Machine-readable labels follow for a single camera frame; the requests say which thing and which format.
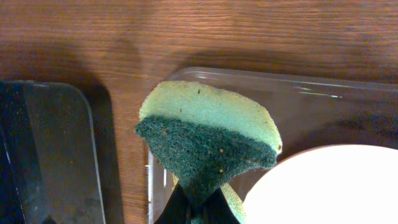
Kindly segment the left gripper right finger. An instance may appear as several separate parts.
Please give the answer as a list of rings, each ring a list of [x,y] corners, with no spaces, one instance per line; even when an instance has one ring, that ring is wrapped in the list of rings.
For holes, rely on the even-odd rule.
[[[203,204],[203,221],[204,224],[240,224],[220,188],[216,189]]]

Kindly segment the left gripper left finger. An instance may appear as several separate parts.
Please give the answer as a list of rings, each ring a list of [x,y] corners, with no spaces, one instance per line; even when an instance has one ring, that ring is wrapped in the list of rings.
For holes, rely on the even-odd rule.
[[[175,186],[155,224],[190,224],[190,203],[180,184]]]

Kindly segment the green scrubbing sponge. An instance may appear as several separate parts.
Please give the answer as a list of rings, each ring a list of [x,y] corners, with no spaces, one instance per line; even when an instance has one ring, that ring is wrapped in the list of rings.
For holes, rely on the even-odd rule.
[[[164,81],[147,96],[135,128],[174,175],[190,203],[190,223],[204,223],[203,204],[218,188],[240,223],[243,201],[230,181],[253,169],[271,169],[283,144],[265,107],[198,82]]]

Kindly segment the white plate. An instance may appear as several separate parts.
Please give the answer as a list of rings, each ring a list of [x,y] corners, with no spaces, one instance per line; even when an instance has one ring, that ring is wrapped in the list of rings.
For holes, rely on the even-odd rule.
[[[319,147],[263,175],[244,200],[248,223],[397,224],[397,150]]]

